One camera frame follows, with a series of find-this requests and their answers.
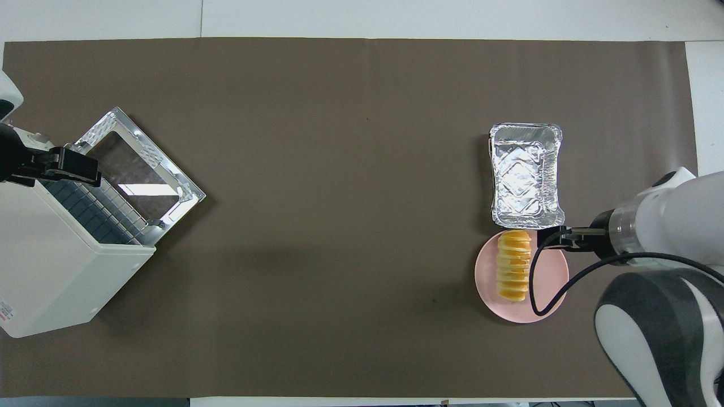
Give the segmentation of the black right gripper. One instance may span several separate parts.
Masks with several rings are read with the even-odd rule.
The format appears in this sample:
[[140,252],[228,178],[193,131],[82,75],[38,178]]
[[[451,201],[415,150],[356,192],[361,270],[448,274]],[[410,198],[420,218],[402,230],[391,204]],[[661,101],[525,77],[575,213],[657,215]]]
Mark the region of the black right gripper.
[[550,237],[551,235],[566,235],[571,227],[548,227],[536,232],[539,239],[537,248],[541,250],[569,250],[571,253],[595,253],[599,258],[609,258],[615,255],[609,233],[610,219],[613,210],[602,212],[594,218],[587,227],[572,229],[572,239],[566,237]]

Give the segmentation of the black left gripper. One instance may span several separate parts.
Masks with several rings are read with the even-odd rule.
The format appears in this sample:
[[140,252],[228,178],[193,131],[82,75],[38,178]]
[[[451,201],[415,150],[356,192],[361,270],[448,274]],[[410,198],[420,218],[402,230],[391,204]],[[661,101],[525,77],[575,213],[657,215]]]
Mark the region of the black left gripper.
[[[54,172],[49,170],[49,164],[53,163]],[[34,187],[36,180],[69,181],[99,187],[102,180],[97,159],[65,147],[56,147],[39,133],[3,123],[1,176],[3,183],[25,187]]]

